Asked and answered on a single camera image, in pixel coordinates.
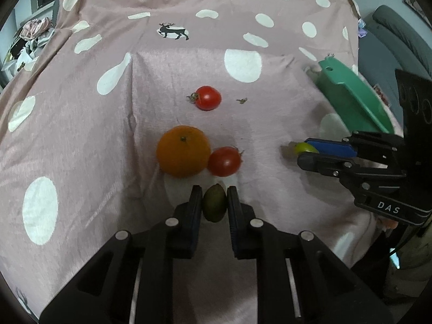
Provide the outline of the dark green olive fruit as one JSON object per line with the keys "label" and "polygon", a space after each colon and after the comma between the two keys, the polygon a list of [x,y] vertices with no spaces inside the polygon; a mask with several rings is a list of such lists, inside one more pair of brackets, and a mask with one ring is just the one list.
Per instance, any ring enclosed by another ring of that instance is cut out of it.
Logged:
{"label": "dark green olive fruit", "polygon": [[227,211],[225,190],[221,185],[211,186],[203,197],[202,213],[204,218],[213,223],[220,222]]}

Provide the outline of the small green fruit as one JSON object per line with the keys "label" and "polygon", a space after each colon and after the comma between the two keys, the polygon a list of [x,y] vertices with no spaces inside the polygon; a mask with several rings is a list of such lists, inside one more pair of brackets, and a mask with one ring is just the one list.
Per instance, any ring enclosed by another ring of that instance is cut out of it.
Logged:
{"label": "small green fruit", "polygon": [[314,153],[318,154],[319,151],[307,142],[296,143],[293,147],[293,152],[299,156],[303,153]]}

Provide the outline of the orange mandarin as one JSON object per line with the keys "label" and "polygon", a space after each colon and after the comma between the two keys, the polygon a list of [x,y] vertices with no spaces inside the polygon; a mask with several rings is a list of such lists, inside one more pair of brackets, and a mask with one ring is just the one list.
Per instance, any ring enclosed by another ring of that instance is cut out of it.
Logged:
{"label": "orange mandarin", "polygon": [[207,136],[190,126],[177,126],[166,132],[156,149],[160,170],[174,178],[189,178],[205,170],[211,153]]}

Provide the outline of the red tomato with stem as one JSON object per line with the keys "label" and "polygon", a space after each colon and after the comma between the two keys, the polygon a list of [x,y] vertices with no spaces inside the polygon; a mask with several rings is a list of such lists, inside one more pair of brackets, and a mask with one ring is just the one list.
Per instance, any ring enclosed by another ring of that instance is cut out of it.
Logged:
{"label": "red tomato with stem", "polygon": [[211,86],[201,86],[187,97],[200,110],[214,110],[222,102],[221,93]]}

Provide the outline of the green plastic bowl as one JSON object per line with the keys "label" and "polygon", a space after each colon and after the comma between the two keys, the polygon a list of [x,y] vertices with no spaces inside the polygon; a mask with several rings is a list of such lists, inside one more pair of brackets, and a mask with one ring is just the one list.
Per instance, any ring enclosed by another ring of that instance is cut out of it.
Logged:
{"label": "green plastic bowl", "polygon": [[376,92],[335,57],[319,62],[316,85],[350,132],[393,134],[394,128]]}

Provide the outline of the red snack packet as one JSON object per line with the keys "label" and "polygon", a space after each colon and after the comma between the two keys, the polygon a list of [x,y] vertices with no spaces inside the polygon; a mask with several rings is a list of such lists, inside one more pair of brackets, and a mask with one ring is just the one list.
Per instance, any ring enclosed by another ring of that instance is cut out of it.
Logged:
{"label": "red snack packet", "polygon": [[381,87],[379,86],[379,84],[376,84],[373,86],[373,90],[376,92],[376,94],[378,95],[378,97],[381,99],[381,101],[387,106],[387,107],[391,107],[391,104],[387,98],[387,96],[385,95],[385,93],[382,91]]}

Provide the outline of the small dry stem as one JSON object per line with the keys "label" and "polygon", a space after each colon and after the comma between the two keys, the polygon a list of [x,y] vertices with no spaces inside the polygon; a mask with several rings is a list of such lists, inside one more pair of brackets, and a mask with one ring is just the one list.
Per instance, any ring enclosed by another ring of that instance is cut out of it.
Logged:
{"label": "small dry stem", "polygon": [[248,101],[248,98],[245,97],[245,98],[242,98],[242,99],[236,99],[236,101],[239,102],[240,104],[245,104],[245,102]]}

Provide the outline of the grey sofa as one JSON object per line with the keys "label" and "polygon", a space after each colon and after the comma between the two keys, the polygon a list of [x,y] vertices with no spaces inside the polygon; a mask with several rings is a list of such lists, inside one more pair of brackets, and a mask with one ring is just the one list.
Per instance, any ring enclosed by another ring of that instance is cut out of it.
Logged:
{"label": "grey sofa", "polygon": [[372,87],[379,84],[393,115],[402,122],[395,70],[430,80],[431,48],[408,22],[386,5],[367,17],[365,30],[367,34],[359,40],[359,72]]}

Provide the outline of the pink polka dot tablecloth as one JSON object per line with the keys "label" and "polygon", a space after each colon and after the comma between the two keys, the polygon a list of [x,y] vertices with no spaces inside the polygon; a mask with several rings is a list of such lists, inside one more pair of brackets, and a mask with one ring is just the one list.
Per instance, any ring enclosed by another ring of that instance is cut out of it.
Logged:
{"label": "pink polka dot tablecloth", "polygon": [[[359,261],[376,216],[288,157],[348,135],[307,71],[327,56],[356,70],[357,21],[352,0],[60,0],[49,43],[1,94],[1,273],[24,312],[37,319],[116,231],[216,182],[161,172],[157,143],[179,125],[240,150],[222,184],[259,218]],[[187,100],[201,86],[221,93],[214,110]]]}

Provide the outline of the pile of clothes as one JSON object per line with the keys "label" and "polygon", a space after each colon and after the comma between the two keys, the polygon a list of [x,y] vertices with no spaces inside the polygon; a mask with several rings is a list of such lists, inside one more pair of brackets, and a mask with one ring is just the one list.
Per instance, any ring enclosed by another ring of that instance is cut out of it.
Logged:
{"label": "pile of clothes", "polygon": [[25,66],[37,60],[54,33],[54,24],[49,17],[27,21],[15,34],[1,71],[15,76]]}

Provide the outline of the framed wall picture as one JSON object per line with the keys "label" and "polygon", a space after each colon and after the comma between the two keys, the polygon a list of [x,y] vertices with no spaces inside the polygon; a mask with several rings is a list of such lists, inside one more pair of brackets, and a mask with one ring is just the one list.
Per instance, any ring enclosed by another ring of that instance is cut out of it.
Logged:
{"label": "framed wall picture", "polygon": [[419,17],[425,21],[428,19],[417,0],[404,0],[404,3],[409,6]]}

